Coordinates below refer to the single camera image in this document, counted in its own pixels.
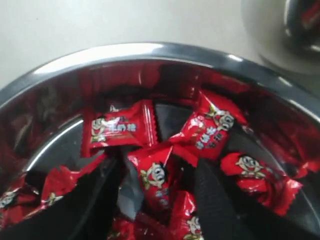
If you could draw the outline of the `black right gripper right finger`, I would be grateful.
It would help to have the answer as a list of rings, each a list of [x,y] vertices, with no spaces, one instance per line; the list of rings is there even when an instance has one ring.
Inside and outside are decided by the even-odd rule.
[[[206,240],[318,240],[320,237],[265,208],[212,162],[198,160],[194,195]]]

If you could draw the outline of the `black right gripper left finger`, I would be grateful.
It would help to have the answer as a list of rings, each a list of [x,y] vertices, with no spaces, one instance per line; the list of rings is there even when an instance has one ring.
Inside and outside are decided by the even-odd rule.
[[[2,240],[105,240],[120,184],[120,160],[107,157],[77,187],[35,216],[0,233]]]

